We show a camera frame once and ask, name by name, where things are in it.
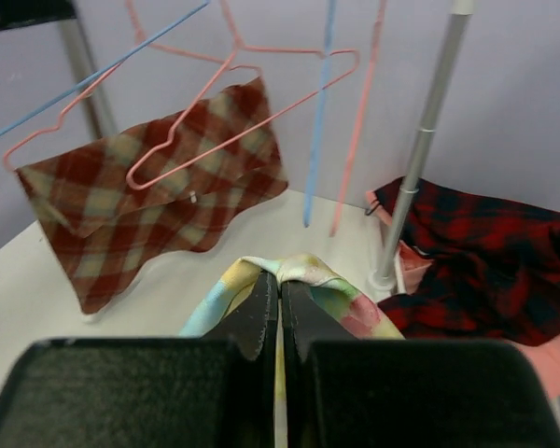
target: pink clothes hanger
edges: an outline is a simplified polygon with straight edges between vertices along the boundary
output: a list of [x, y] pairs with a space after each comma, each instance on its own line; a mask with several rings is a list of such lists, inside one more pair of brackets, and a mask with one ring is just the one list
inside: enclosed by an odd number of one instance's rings
[[350, 181], [351, 173], [353, 171], [353, 162], [355, 161], [355, 156], [357, 155], [358, 141], [361, 136], [361, 131], [363, 129], [363, 122], [365, 120], [365, 114], [367, 112], [367, 102], [370, 97], [371, 84], [373, 83], [373, 75], [375, 73], [375, 67], [377, 65], [378, 57], [380, 53], [380, 40], [382, 37], [382, 30], [384, 28], [386, 5], [387, 5], [387, 0], [380, 0], [380, 8], [378, 10], [375, 24], [373, 25], [373, 35], [371, 37], [370, 63], [367, 67], [367, 75], [365, 76], [363, 93], [361, 94], [361, 99], [358, 104], [355, 127], [351, 135], [351, 142], [348, 148], [348, 155], [346, 157], [346, 165], [344, 166], [343, 182], [341, 184], [340, 193], [338, 195], [338, 203], [336, 203], [336, 208], [334, 211], [334, 219], [332, 222], [332, 227], [331, 230], [329, 231], [330, 236], [334, 236], [336, 234], [336, 231], [338, 230], [338, 226], [340, 225], [340, 217], [343, 210], [344, 198], [346, 197], [346, 191], [348, 190], [348, 183]]
[[[139, 20], [139, 14], [137, 14], [137, 10], [134, 7], [133, 0], [124, 0], [124, 5], [127, 8], [127, 12], [129, 13], [129, 18], [131, 19], [131, 24], [134, 28], [134, 43], [140, 44], [147, 40], [147, 34], [141, 25], [141, 21]], [[170, 47], [168, 45], [158, 44], [157, 42], [152, 42], [151, 44], [147, 45], [153, 49], [159, 49], [160, 51], [165, 51], [167, 53], [173, 53], [178, 56], [188, 56], [193, 59], [198, 59], [201, 61], [209, 61], [211, 63], [219, 63], [222, 65], [224, 63], [223, 59], [214, 58], [213, 56], [208, 56], [206, 54], [195, 53], [193, 51], [187, 51], [185, 49], [178, 49], [176, 47]]]
[[[206, 7], [207, 5], [209, 5], [210, 0], [205, 0], [204, 3], [200, 6], [200, 7], [196, 7], [194, 8], [189, 14], [185, 15], [180, 21], [178, 21], [174, 26], [176, 26], [177, 24], [182, 23], [183, 21], [189, 19], [190, 17], [192, 17], [195, 13], [199, 12], [201, 9], [203, 9], [204, 7]], [[138, 23], [138, 19], [137, 19], [137, 14], [136, 11], [134, 9], [134, 4], [132, 0], [125, 0], [125, 5], [126, 8], [129, 11], [129, 15], [131, 17], [131, 21], [133, 23], [133, 27], [135, 28], [135, 36], [137, 36], [137, 28], [136, 28], [136, 24]], [[202, 55], [199, 53], [192, 53], [189, 51], [183, 52], [182, 53], [184, 56], [188, 56], [188, 57], [192, 57], [195, 59], [201, 59], [201, 60], [205, 60], [205, 61], [214, 61], [214, 62], [218, 62], [218, 60], [210, 58], [207, 55]], [[20, 147], [22, 147], [23, 145], [26, 145], [27, 143], [29, 143], [31, 140], [33, 140], [34, 138], [38, 137], [39, 135], [45, 134], [45, 133], [55, 133], [57, 131], [59, 131], [63, 124], [64, 124], [64, 119], [66, 117], [66, 114], [68, 114], [68, 112], [75, 107], [76, 105], [78, 105], [81, 101], [83, 101], [85, 98], [87, 98], [88, 96], [91, 95], [91, 93], [105, 80], [107, 79], [110, 75], [112, 75], [124, 62], [126, 62], [128, 58], [124, 58], [121, 62], [117, 63], [116, 65], [113, 65], [110, 69], [108, 69], [107, 71], [105, 71], [102, 75], [100, 75], [97, 79], [95, 79], [90, 86], [85, 89], [84, 91], [82, 91], [71, 103], [69, 103], [59, 114], [58, 116], [58, 121], [56, 122], [56, 124], [52, 127], [49, 128], [45, 128], [45, 129], [40, 129], [39, 131], [35, 131], [34, 133], [31, 133], [29, 136], [27, 136], [26, 138], [24, 138], [23, 140], [21, 140], [17, 145], [15, 145], [14, 147], [12, 147], [11, 149], [9, 149], [8, 151], [6, 151], [4, 153], [4, 156], [2, 156], [2, 163], [4, 164], [5, 168], [10, 171], [10, 172], [14, 172], [15, 169], [14, 167], [10, 164], [10, 156], [12, 155], [13, 152], [15, 152], [17, 149], [19, 149]]]
[[[276, 119], [276, 118], [280, 117], [281, 115], [284, 115], [289, 110], [295, 108], [298, 105], [301, 105], [302, 103], [304, 103], [307, 100], [313, 98], [314, 96], [316, 96], [319, 93], [319, 91], [314, 91], [314, 92], [309, 93], [308, 95], [304, 96], [299, 101], [297, 101], [296, 103], [294, 103], [294, 104], [292, 104], [288, 107], [285, 107], [280, 112], [278, 112], [276, 114], [273, 114], [271, 117], [269, 117], [269, 118], [265, 119], [264, 121], [256, 124], [252, 128], [247, 129], [246, 131], [244, 131], [242, 133], [239, 133], [238, 135], [235, 135], [233, 138], [227, 140], [226, 142], [222, 143], [221, 145], [218, 145], [217, 147], [213, 147], [212, 149], [209, 149], [209, 150], [205, 151], [203, 154], [200, 154], [199, 156], [195, 157], [194, 159], [192, 159], [190, 161], [187, 161], [185, 163], [182, 163], [179, 166], [176, 166], [172, 170], [164, 173], [163, 175], [159, 175], [156, 178], [154, 178], [154, 179], [152, 179], [152, 180], [150, 180], [150, 181], [148, 181], [144, 184], [138, 184], [137, 182], [135, 182], [133, 176], [136, 173], [136, 171], [155, 152], [157, 152], [161, 149], [164, 149], [165, 147], [168, 147], [173, 143], [174, 137], [175, 137], [175, 131], [178, 128], [178, 126], [183, 122], [185, 117], [190, 113], [191, 109], [203, 98], [205, 93], [212, 87], [212, 85], [221, 77], [221, 75], [228, 70], [232, 70], [233, 68], [238, 68], [238, 66], [232, 67], [231, 64], [234, 61], [234, 59], [236, 58], [236, 56], [237, 56], [237, 54], [240, 50], [251, 51], [251, 52], [265, 52], [265, 53], [268, 53], [268, 52], [269, 53], [305, 53], [305, 54], [308, 53], [308, 54], [315, 54], [315, 55], [317, 55], [318, 57], [321, 57], [321, 58], [324, 57], [324, 52], [322, 50], [319, 50], [319, 49], [283, 49], [283, 48], [270, 48], [270, 47], [258, 47], [258, 46], [247, 45], [244, 42], [244, 40], [243, 40], [241, 34], [239, 33], [238, 28], [237, 28], [237, 26], [234, 22], [234, 18], [232, 17], [232, 13], [231, 13], [230, 7], [228, 5], [228, 0], [220, 0], [220, 4], [222, 6], [222, 13], [224, 15], [224, 19], [225, 19], [226, 23], [228, 24], [228, 27], [229, 27], [229, 29], [231, 31], [231, 34], [232, 34], [232, 51], [231, 51], [231, 54], [223, 62], [223, 64], [220, 66], [220, 68], [216, 71], [214, 76], [205, 84], [205, 86], [198, 93], [198, 95], [195, 97], [195, 99], [189, 105], [189, 107], [187, 107], [187, 109], [185, 109], [183, 111], [183, 113], [180, 114], [178, 119], [176, 119], [176, 121], [173, 123], [173, 125], [170, 128], [170, 131], [168, 132], [168, 138], [166, 139], [166, 141], [159, 144], [159, 145], [156, 145], [153, 148], [151, 148], [143, 157], [141, 157], [139, 159], [139, 161], [137, 161], [137, 163], [135, 165], [133, 165], [131, 167], [131, 169], [127, 173], [126, 179], [127, 179], [127, 183], [129, 184], [129, 187], [131, 187], [132, 189], [141, 190], [141, 189], [148, 189], [149, 187], [152, 187], [153, 185], [160, 182], [161, 180], [163, 180], [167, 176], [172, 175], [172, 174], [176, 173], [177, 171], [183, 170], [183, 169], [191, 166], [196, 161], [199, 161], [199, 160], [209, 156], [210, 154], [212, 154], [212, 153], [230, 145], [231, 143], [241, 139], [246, 134], [260, 128], [261, 126], [265, 126], [266, 124], [268, 124], [273, 119]], [[350, 70], [346, 71], [342, 75], [334, 78], [332, 81], [330, 81], [328, 84], [326, 84], [324, 86], [324, 89], [336, 84], [337, 82], [344, 79], [345, 77], [348, 77], [353, 72], [355, 72], [357, 70], [358, 66], [359, 66], [359, 53], [358, 53], [357, 50], [355, 50], [355, 49], [338, 49], [338, 50], [334, 50], [330, 55], [341, 54], [341, 53], [352, 53], [355, 56], [355, 64]]]

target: white table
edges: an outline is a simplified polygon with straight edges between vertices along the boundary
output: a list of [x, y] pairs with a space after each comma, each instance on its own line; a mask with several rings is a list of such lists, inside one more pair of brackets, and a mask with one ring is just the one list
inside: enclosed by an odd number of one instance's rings
[[330, 238], [334, 201], [315, 198], [313, 222], [302, 226], [303, 195], [287, 191], [243, 212], [204, 254], [174, 252], [149, 262], [129, 290], [93, 323], [81, 318], [77, 298], [37, 223], [0, 250], [0, 389], [32, 342], [77, 336], [175, 336], [199, 301], [238, 258], [275, 259], [303, 252], [324, 260], [353, 285], [366, 282], [380, 235], [374, 218], [346, 205]]

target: fabric pile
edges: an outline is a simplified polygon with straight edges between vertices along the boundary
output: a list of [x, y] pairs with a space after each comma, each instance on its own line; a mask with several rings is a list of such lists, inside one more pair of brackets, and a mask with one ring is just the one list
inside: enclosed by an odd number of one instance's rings
[[[368, 192], [386, 224], [400, 182]], [[510, 341], [560, 395], [560, 213], [421, 180], [400, 257], [407, 294], [378, 306], [405, 338]]]
[[[309, 285], [314, 302], [359, 339], [402, 339], [402, 334], [375, 303], [322, 260], [309, 254], [287, 259], [242, 257], [222, 275], [197, 306], [179, 333], [201, 337], [249, 297], [261, 270], [272, 273], [278, 285], [300, 281]], [[275, 436], [277, 446], [287, 446], [287, 392], [283, 345], [276, 349]]]

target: red plaid cloth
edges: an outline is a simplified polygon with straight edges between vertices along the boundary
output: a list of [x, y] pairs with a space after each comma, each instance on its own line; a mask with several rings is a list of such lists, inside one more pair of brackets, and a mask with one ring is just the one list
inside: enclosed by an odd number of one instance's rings
[[[287, 188], [272, 127], [262, 126], [151, 189], [130, 189], [129, 168], [166, 139], [179, 114], [17, 170], [84, 313], [108, 304], [149, 259], [209, 250], [236, 215]], [[152, 179], [269, 116], [261, 79], [228, 87], [200, 101], [135, 179]]]
[[[400, 181], [375, 191], [388, 213]], [[406, 338], [560, 334], [560, 213], [421, 180], [402, 240], [433, 260], [414, 294], [378, 305]]]

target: blue clothes hanger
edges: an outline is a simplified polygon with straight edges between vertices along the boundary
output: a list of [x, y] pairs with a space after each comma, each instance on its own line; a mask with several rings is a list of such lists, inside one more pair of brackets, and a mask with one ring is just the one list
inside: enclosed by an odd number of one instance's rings
[[303, 210], [302, 222], [305, 227], [311, 223], [311, 213], [313, 208], [313, 197], [315, 185], [317, 184], [317, 171], [319, 165], [319, 150], [321, 148], [324, 133], [324, 114], [326, 111], [326, 89], [330, 74], [329, 54], [332, 51], [334, 40], [334, 19], [336, 17], [336, 0], [329, 0], [328, 15], [326, 17], [326, 31], [324, 37], [324, 63], [321, 68], [319, 79], [319, 96], [317, 99], [317, 109], [315, 110], [314, 133], [311, 139], [311, 149], [309, 155], [309, 173], [305, 185], [305, 208]]
[[12, 124], [9, 124], [8, 126], [6, 126], [6, 128], [3, 128], [0, 130], [0, 137], [2, 135], [4, 135], [5, 133], [9, 133], [10, 131], [12, 131], [13, 129], [21, 126], [25, 121], [28, 121], [29, 119], [32, 119], [33, 117], [35, 117], [36, 115], [42, 113], [44, 110], [48, 109], [49, 107], [52, 107], [53, 105], [55, 105], [56, 103], [59, 103], [61, 100], [63, 100], [64, 98], [66, 98], [69, 95], [72, 95], [73, 93], [76, 93], [77, 91], [80, 91], [81, 89], [89, 86], [95, 79], [97, 79], [98, 77], [100, 77], [101, 75], [103, 75], [105, 72], [107, 72], [109, 69], [111, 69], [112, 67], [114, 67], [115, 65], [119, 64], [119, 63], [123, 63], [124, 61], [126, 61], [127, 59], [129, 59], [131, 56], [133, 56], [135, 53], [137, 53], [138, 51], [140, 51], [141, 49], [144, 49], [147, 45], [151, 44], [153, 41], [159, 39], [160, 37], [162, 37], [163, 35], [165, 35], [166, 33], [168, 33], [169, 31], [173, 30], [174, 28], [176, 28], [178, 25], [180, 25], [183, 21], [186, 21], [187, 19], [191, 18], [192, 16], [194, 16], [195, 14], [197, 14], [199, 11], [201, 11], [202, 9], [204, 9], [205, 7], [207, 7], [209, 4], [211, 3], [211, 0], [204, 0], [203, 3], [201, 5], [199, 5], [198, 7], [194, 8], [191, 12], [189, 12], [187, 15], [185, 15], [184, 17], [182, 17], [181, 19], [175, 21], [174, 23], [168, 25], [167, 27], [165, 27], [163, 30], [157, 32], [156, 34], [154, 34], [152, 37], [150, 37], [148, 40], [146, 40], [145, 42], [142, 42], [140, 45], [138, 45], [137, 47], [135, 47], [134, 49], [132, 49], [131, 51], [129, 51], [128, 53], [124, 54], [122, 57], [120, 57], [117, 61], [114, 61], [112, 64], [110, 64], [108, 67], [103, 68], [102, 70], [95, 72], [93, 75], [86, 77], [85, 79], [83, 79], [81, 82], [79, 82], [78, 84], [76, 84], [75, 87], [69, 89], [68, 91], [65, 91], [63, 93], [61, 93], [60, 95], [56, 96], [55, 98], [53, 98], [52, 100], [49, 100], [47, 103], [45, 103], [44, 105], [40, 106], [39, 108], [37, 108], [36, 110], [34, 110], [33, 112], [29, 113], [28, 115], [26, 115], [25, 117], [23, 117], [22, 119], [19, 119], [17, 121], [15, 121]]

